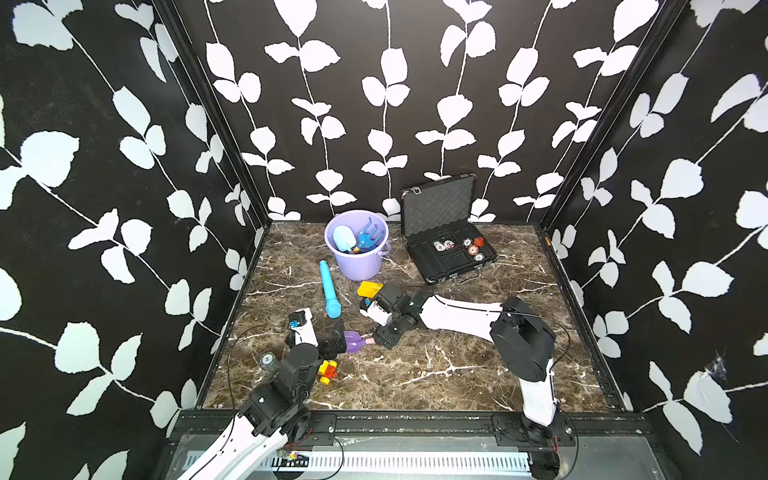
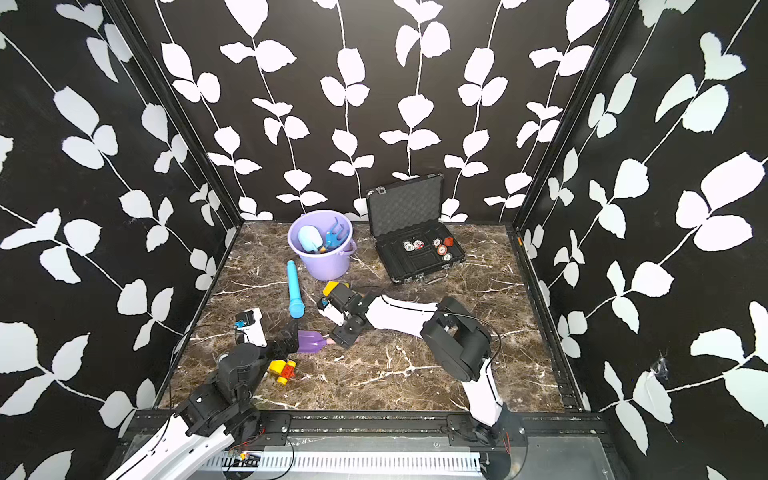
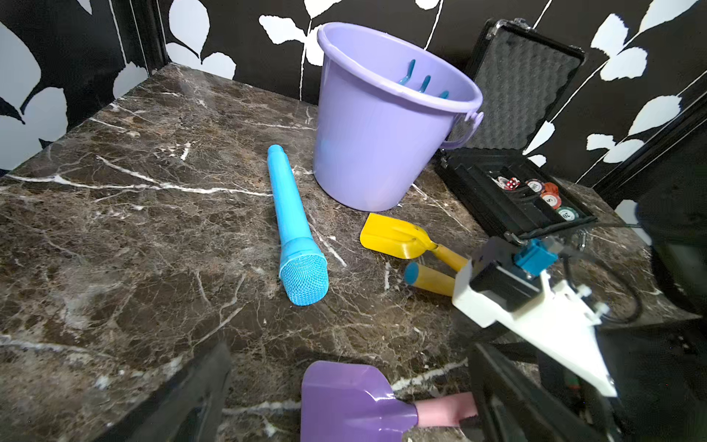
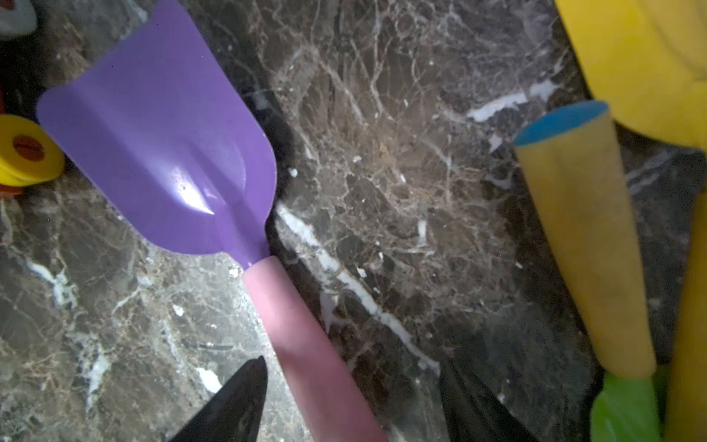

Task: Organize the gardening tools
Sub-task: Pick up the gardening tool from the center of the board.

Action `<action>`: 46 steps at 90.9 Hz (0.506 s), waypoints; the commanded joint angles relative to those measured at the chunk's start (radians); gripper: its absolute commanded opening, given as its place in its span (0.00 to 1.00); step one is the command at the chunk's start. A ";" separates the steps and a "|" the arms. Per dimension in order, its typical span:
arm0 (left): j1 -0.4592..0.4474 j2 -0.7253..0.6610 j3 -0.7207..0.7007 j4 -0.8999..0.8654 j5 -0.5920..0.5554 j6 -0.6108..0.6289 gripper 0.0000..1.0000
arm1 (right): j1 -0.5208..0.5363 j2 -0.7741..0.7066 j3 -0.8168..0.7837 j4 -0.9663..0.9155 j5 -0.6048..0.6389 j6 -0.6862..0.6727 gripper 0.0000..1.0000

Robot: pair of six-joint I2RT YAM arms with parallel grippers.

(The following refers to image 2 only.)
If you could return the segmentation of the purple toy scoop pink handle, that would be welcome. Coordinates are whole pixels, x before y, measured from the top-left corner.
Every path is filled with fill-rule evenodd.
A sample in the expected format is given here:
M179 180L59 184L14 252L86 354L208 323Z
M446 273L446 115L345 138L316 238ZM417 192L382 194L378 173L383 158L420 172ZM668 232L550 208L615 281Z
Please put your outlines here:
M298 353L314 354L328 345L334 345L335 341L329 335L323 335L317 331L299 330L298 344Z

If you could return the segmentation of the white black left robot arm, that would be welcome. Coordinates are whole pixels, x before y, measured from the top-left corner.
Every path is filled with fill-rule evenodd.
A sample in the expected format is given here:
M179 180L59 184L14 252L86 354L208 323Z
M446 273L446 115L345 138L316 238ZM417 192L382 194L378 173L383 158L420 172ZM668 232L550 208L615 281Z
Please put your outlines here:
M255 439L267 428L252 398L270 363L299 349L293 320L264 346L237 344L217 369L180 402L164 424L111 479L187 479L210 458Z

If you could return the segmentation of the light blue toy shovel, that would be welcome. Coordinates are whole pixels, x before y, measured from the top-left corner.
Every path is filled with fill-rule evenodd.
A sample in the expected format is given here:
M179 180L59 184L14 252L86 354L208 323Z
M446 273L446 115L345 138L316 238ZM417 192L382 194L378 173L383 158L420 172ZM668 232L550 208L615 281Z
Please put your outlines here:
M315 226L302 226L298 231L298 241L305 252L313 254L322 253L321 248L324 238Z

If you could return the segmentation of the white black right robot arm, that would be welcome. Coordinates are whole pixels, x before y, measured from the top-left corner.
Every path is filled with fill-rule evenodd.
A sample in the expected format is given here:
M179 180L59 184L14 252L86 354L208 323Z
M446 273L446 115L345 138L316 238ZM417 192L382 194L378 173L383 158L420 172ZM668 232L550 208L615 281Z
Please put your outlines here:
M486 446L497 442L504 404L492 372L492 335L458 300L446 296L437 303L408 302L384 293L364 295L331 281L317 308L336 324L330 337L345 348L368 329L421 339L437 365L462 384L474 420L474 432L462 437Z

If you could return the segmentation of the blue toy rake yellow handle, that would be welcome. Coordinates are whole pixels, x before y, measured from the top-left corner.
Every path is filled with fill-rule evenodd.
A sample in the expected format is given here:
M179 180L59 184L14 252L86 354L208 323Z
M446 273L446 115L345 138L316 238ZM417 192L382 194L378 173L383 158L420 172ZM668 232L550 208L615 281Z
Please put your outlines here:
M335 218L334 224L325 233L325 240L321 248L322 253L330 252L340 247L349 236L349 229L344 221L339 217Z

